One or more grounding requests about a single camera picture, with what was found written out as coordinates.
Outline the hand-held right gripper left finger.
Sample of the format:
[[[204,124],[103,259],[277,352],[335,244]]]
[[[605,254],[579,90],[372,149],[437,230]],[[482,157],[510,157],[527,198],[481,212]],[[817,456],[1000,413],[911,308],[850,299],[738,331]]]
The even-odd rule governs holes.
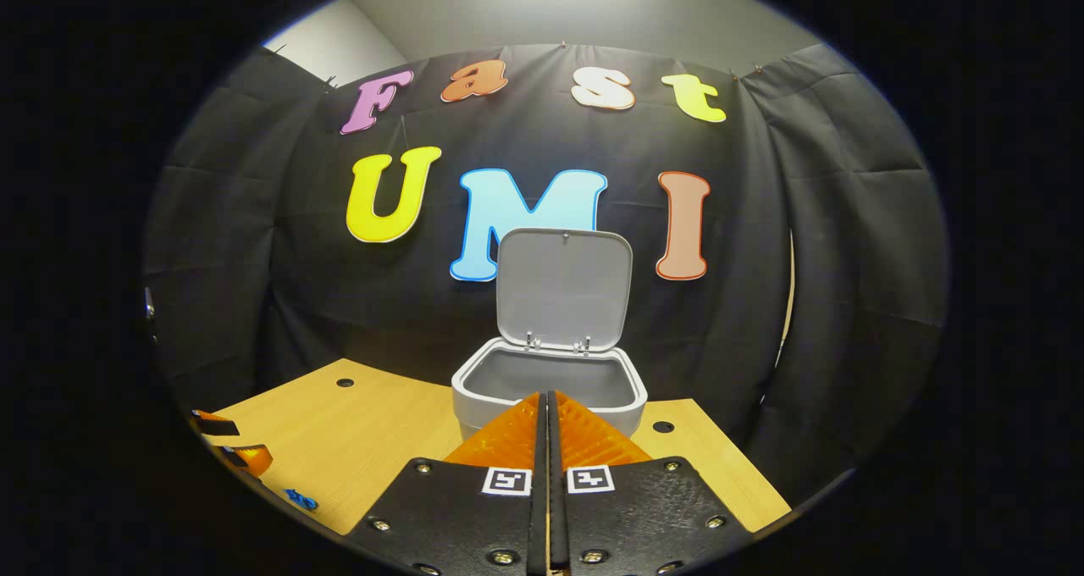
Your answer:
[[[406,461],[347,542],[411,575],[546,575],[547,395],[532,428],[530,468]]]

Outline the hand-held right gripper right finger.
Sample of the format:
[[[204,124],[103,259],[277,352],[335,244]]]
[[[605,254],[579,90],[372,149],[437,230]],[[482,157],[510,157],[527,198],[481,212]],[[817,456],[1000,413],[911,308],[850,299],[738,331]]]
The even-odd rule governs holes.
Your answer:
[[[573,399],[547,394],[547,566],[567,575],[691,575],[754,534],[685,457],[636,457]]]

